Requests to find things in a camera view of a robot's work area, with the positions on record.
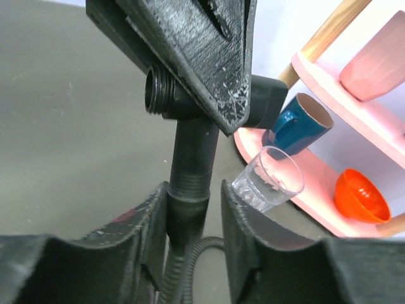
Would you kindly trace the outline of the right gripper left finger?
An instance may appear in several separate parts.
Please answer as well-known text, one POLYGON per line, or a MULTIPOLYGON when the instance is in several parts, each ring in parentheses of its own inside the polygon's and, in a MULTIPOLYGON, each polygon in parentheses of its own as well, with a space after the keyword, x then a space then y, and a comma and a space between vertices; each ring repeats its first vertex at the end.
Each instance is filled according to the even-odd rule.
POLYGON ((155 303, 163 283, 168 183, 112 222, 73 240, 81 250, 72 303, 155 303))

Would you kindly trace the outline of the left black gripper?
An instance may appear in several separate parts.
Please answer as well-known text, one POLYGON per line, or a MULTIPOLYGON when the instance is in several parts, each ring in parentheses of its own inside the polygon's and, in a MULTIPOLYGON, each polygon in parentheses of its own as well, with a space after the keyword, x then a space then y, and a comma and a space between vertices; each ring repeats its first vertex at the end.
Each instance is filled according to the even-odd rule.
POLYGON ((256 1, 86 0, 85 12, 138 68, 159 59, 229 136, 249 116, 256 6, 256 1))

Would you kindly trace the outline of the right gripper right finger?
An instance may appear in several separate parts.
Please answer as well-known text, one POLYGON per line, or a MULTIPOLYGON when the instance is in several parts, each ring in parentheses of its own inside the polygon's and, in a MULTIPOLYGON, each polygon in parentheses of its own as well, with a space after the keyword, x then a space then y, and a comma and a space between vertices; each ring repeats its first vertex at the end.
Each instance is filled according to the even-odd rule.
POLYGON ((221 222, 232 303, 301 303, 306 280, 288 276, 284 252, 315 241, 300 236, 249 206, 232 185, 221 183, 221 222))

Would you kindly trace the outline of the black valve fitting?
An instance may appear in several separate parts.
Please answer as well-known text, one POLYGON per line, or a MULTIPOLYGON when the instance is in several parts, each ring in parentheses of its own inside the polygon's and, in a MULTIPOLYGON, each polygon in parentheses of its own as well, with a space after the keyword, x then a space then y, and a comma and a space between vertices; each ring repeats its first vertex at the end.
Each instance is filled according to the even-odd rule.
MULTIPOLYGON (((287 85, 281 80, 253 76, 250 114, 244 126, 272 128, 287 93, 287 85)), ((208 200, 218 126, 162 66, 149 68, 145 107, 150 114, 177 121, 168 186, 170 197, 191 203, 208 200)))

